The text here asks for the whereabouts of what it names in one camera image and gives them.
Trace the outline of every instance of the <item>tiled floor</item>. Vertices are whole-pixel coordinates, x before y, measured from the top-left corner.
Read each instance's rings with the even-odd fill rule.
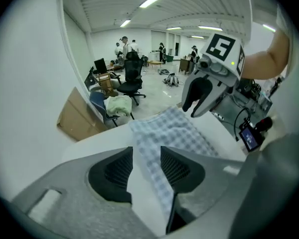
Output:
[[[178,72],[179,61],[166,63],[161,68],[167,69],[170,73],[175,73],[178,76],[179,86],[168,87],[162,82],[167,75],[158,74],[157,70],[160,69],[160,66],[144,67],[142,69],[143,88],[139,92],[145,94],[146,98],[136,97],[139,106],[134,100],[132,101],[132,114],[136,120],[155,115],[181,102],[183,83],[188,76],[184,75],[184,72]],[[117,119],[117,124],[126,124],[131,119],[130,117],[121,117]],[[108,128],[115,127],[112,121],[107,121],[106,125]]]

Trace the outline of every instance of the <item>white table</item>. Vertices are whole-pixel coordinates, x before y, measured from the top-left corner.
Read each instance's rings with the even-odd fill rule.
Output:
[[[215,116],[207,112],[202,117],[191,118],[192,108],[186,116],[207,138],[223,158],[244,161],[246,156],[235,139]],[[132,131],[128,124],[113,128],[82,140],[64,152],[62,161],[86,157],[99,152],[133,146],[133,170],[130,174],[127,191],[132,195],[132,209],[138,217],[157,235],[165,234],[167,221],[163,216],[160,203],[153,190],[149,174],[143,164]]]

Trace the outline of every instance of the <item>blue plaid towel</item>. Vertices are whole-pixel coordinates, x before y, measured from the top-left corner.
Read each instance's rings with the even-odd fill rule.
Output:
[[[185,114],[176,108],[168,108],[150,119],[133,120],[129,125],[150,173],[164,216],[168,220],[173,189],[160,167],[160,147],[175,147],[210,156],[218,156],[218,153]]]

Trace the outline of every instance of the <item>blue chair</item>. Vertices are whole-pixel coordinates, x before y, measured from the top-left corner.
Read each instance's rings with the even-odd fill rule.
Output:
[[[120,116],[108,116],[106,113],[106,109],[105,109],[105,105],[104,105],[104,100],[107,99],[105,97],[105,95],[101,92],[96,92],[93,91],[90,94],[90,101],[91,103],[94,105],[94,107],[99,111],[99,113],[102,115],[103,117],[103,122],[105,122],[106,120],[112,120],[115,126],[118,126],[115,122],[115,120],[117,118],[119,118]]]

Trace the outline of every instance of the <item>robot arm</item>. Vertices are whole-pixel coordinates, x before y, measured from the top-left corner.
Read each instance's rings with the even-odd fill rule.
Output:
[[[211,35],[201,53],[196,70],[187,78],[182,93],[185,112],[198,101],[191,114],[193,118],[202,116],[225,91],[239,82],[245,62],[241,41],[225,34]]]

